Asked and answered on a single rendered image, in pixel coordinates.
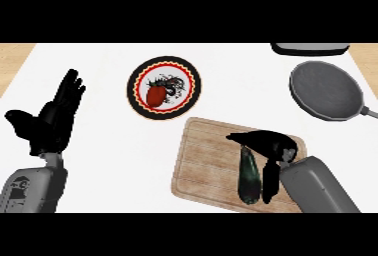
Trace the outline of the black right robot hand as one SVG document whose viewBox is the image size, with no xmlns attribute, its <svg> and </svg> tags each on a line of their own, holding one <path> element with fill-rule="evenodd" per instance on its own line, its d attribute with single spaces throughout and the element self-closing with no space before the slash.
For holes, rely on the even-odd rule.
<svg viewBox="0 0 378 256">
<path fill-rule="evenodd" d="M 290 164 L 295 161 L 299 151 L 297 143 L 286 134 L 268 130 L 231 133 L 227 138 L 241 147 L 246 146 L 252 153 L 258 152 L 268 158 L 264 172 L 261 172 L 261 199 L 269 204 L 280 191 L 280 163 Z"/>
</svg>

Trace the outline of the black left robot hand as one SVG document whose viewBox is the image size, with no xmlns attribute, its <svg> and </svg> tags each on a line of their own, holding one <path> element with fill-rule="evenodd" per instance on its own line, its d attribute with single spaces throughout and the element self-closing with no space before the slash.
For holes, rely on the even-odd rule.
<svg viewBox="0 0 378 256">
<path fill-rule="evenodd" d="M 58 92 L 38 116 L 23 110 L 10 110 L 5 118 L 11 122 L 15 134 L 30 141 L 30 155 L 61 153 L 70 143 L 75 117 L 86 86 L 79 71 L 70 69 L 60 84 Z"/>
</svg>

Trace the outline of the dark green eggplant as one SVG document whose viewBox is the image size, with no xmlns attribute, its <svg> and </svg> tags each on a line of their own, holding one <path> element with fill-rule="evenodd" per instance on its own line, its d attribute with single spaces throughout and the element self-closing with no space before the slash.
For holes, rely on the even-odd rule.
<svg viewBox="0 0 378 256">
<path fill-rule="evenodd" d="M 241 147 L 238 195 L 247 205 L 256 204 L 261 199 L 262 181 L 252 150 Z"/>
</svg>

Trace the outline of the wooden cutting board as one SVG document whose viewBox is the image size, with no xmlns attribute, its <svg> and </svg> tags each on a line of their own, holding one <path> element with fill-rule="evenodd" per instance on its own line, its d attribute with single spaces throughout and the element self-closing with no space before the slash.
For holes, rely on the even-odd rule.
<svg viewBox="0 0 378 256">
<path fill-rule="evenodd" d="M 300 213 L 284 185 L 269 204 L 247 205 L 238 195 L 241 146 L 227 139 L 252 127 L 191 117 L 185 124 L 172 179 L 172 193 L 191 201 L 237 212 Z"/>
</svg>

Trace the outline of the grey frying pan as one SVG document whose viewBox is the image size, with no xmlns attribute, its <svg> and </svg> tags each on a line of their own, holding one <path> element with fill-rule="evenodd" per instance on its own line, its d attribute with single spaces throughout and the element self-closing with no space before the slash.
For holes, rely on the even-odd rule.
<svg viewBox="0 0 378 256">
<path fill-rule="evenodd" d="M 292 71 L 290 91 L 302 109 L 326 121 L 348 121 L 358 115 L 378 119 L 378 112 L 365 105 L 357 80 L 331 63 L 300 63 Z"/>
</svg>

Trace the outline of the black-rimmed patterned plate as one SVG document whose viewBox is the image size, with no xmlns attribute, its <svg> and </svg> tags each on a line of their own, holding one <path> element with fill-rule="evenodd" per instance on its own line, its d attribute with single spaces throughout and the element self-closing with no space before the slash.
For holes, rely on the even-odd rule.
<svg viewBox="0 0 378 256">
<path fill-rule="evenodd" d="M 145 118 L 169 120 L 196 106 L 203 81 L 196 66 L 181 57 L 160 56 L 145 61 L 128 81 L 128 99 Z"/>
</svg>

